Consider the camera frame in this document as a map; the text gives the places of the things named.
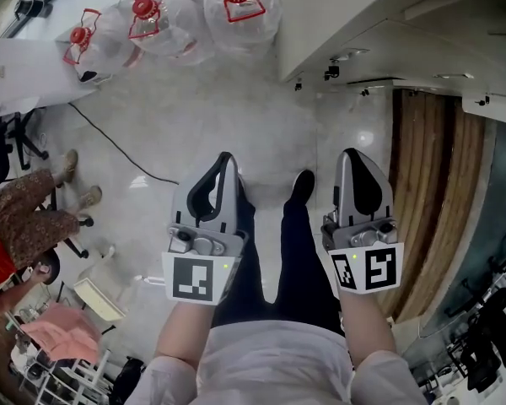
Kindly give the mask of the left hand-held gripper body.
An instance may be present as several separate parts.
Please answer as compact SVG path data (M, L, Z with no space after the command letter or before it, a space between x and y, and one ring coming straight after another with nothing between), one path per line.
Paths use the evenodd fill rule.
M218 305L229 294L248 235L218 233L182 224L168 227L170 245L162 253L169 300Z

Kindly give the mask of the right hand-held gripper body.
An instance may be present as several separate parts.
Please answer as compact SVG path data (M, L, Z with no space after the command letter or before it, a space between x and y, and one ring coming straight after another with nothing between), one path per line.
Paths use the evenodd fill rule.
M321 232L340 291L371 294L400 286L404 244L393 218L342 227L325 216Z

